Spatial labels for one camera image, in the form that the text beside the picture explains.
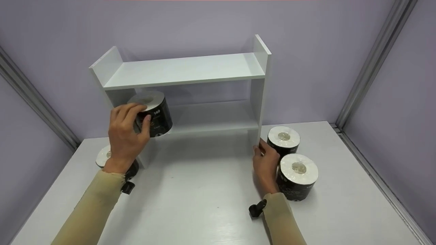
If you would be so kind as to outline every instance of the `left hand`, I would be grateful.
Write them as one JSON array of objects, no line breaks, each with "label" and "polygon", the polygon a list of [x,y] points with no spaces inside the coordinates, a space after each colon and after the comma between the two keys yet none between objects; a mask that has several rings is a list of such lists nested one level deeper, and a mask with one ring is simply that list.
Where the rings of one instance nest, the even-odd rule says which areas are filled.
[{"label": "left hand", "polygon": [[144,118],[141,133],[133,130],[136,115],[147,109],[146,105],[130,103],[113,108],[110,112],[109,142],[111,157],[103,171],[125,174],[135,158],[150,140],[150,115]]}]

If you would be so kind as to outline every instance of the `black wrist strap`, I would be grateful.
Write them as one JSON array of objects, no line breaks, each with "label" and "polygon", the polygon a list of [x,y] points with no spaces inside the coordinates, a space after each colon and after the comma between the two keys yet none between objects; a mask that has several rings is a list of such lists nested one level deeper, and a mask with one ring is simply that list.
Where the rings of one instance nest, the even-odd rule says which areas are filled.
[{"label": "black wrist strap", "polygon": [[263,199],[262,201],[260,201],[258,204],[253,204],[248,208],[248,211],[250,212],[250,216],[252,218],[258,218],[262,212],[263,209],[266,206],[266,199]]}]

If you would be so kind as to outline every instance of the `paper roll core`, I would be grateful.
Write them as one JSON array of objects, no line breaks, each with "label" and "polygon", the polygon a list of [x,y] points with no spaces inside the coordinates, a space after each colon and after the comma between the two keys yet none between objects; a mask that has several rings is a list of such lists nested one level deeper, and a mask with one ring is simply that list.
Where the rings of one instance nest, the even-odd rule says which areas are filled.
[{"label": "paper roll core", "polygon": [[281,132],[277,135],[277,137],[281,140],[289,140],[291,136],[286,132]]},{"label": "paper roll core", "polygon": [[306,172],[306,166],[300,162],[295,162],[292,164],[292,170],[297,174],[304,174]]}]

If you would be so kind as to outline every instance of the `wrapped toilet paper roll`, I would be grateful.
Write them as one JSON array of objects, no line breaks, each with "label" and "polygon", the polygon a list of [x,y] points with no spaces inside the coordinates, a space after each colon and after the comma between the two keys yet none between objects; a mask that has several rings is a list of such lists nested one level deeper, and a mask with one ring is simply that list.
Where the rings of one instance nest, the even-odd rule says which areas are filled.
[{"label": "wrapped toilet paper roll", "polygon": [[308,157],[289,154],[281,159],[276,182],[288,200],[304,200],[317,179],[318,167]]},{"label": "wrapped toilet paper roll", "polygon": [[[106,161],[111,157],[111,151],[110,151],[110,145],[103,148],[97,155],[97,158],[95,160],[95,163],[100,168],[104,168],[106,165]],[[130,168],[126,172],[126,180],[130,180],[133,178],[139,170],[139,163],[134,160],[133,164],[130,166]]]},{"label": "wrapped toilet paper roll", "polygon": [[133,102],[147,106],[146,110],[138,113],[136,124],[141,130],[144,118],[147,115],[151,115],[150,137],[166,134],[173,126],[164,93],[159,91],[145,91],[133,96],[129,100],[129,103]]},{"label": "wrapped toilet paper roll", "polygon": [[270,129],[267,143],[280,154],[282,159],[287,154],[297,152],[300,145],[300,135],[291,128],[276,126]]}]

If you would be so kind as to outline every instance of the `table surface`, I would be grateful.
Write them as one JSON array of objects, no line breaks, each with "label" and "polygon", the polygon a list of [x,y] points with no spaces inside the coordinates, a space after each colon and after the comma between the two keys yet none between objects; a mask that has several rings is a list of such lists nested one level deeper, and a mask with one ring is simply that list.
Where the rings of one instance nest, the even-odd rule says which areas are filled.
[{"label": "table surface", "polygon": [[[308,244],[419,244],[327,122],[284,125],[300,134],[298,153],[320,173],[305,200],[289,202]],[[262,138],[273,126],[262,126]],[[108,144],[108,138],[83,141],[13,245],[51,243],[99,170],[96,155]],[[131,195],[121,195],[99,244],[268,244],[263,219],[248,214],[260,197],[252,152],[244,144],[244,137],[232,133],[163,145],[133,179]]]}]

